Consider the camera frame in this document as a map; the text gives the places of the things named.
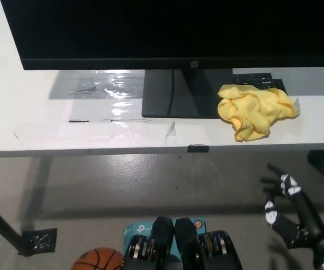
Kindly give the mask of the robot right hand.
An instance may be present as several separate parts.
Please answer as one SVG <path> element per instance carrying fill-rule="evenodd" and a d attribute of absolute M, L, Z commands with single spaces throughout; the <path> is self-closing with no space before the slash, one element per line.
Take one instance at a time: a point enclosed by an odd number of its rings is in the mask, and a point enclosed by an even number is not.
<path fill-rule="evenodd" d="M 277 233 L 288 249 L 308 248 L 313 251 L 313 266 L 324 269 L 324 224 L 310 198 L 290 173 L 267 164 L 277 178 L 260 178 L 267 194 L 264 206 L 265 221 Z M 283 197 L 295 206 L 299 223 L 281 214 L 275 198 Z"/>

